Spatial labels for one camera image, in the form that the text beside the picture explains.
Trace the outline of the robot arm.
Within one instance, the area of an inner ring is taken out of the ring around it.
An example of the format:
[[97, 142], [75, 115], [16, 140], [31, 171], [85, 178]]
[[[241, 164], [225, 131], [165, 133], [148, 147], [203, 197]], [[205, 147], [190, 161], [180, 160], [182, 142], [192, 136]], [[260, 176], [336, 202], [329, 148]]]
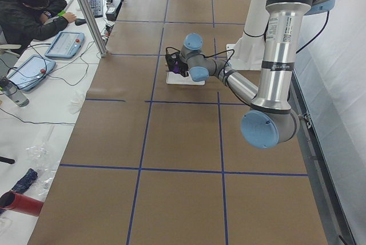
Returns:
[[242, 37], [227, 49], [226, 60], [206, 56], [202, 38], [191, 33], [183, 46], [165, 59], [171, 74], [194, 82], [217, 77], [250, 111], [241, 133], [256, 148], [290, 140], [299, 117], [288, 103], [303, 17], [329, 13], [336, 0], [251, 0]]

